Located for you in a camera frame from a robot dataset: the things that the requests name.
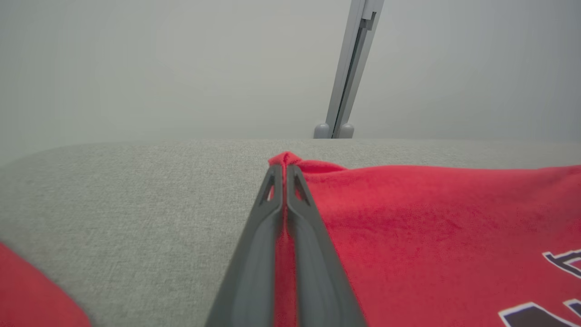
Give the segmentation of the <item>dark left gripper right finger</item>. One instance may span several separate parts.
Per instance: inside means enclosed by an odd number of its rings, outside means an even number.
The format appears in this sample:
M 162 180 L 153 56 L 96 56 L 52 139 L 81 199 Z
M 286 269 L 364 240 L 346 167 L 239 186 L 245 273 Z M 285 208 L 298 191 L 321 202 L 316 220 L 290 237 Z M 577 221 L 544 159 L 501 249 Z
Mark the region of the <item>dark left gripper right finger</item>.
M 298 325 L 365 327 L 361 306 L 296 165 L 286 168 L 286 205 L 287 226 L 295 247 Z

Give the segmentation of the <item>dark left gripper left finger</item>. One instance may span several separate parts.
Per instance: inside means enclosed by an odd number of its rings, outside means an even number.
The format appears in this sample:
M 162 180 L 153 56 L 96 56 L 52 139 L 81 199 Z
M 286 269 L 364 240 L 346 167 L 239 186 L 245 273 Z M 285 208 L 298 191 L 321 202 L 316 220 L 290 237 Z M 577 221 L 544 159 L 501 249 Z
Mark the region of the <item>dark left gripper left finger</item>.
M 281 232 L 282 168 L 264 176 L 234 255 L 206 319 L 207 327 L 272 327 L 276 241 Z

